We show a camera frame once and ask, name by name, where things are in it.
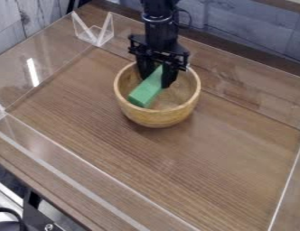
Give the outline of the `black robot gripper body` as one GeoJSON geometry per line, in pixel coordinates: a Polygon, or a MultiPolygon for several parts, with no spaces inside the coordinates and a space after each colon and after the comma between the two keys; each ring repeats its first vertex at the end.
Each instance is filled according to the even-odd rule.
{"type": "Polygon", "coordinates": [[[189,65],[189,50],[178,43],[177,17],[173,12],[168,15],[153,16],[142,13],[144,34],[130,34],[129,53],[136,57],[148,56],[154,63],[173,63],[180,70],[189,65]]]}

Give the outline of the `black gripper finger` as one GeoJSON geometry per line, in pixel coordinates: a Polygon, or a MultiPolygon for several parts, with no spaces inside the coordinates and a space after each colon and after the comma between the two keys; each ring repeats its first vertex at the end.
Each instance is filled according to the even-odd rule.
{"type": "Polygon", "coordinates": [[[172,83],[178,77],[178,67],[173,63],[165,62],[162,64],[162,78],[161,78],[161,87],[169,88],[172,83]]]}
{"type": "Polygon", "coordinates": [[[138,55],[136,59],[137,59],[137,66],[138,66],[141,78],[148,79],[148,77],[156,70],[156,63],[150,57],[144,55],[138,55]]]}

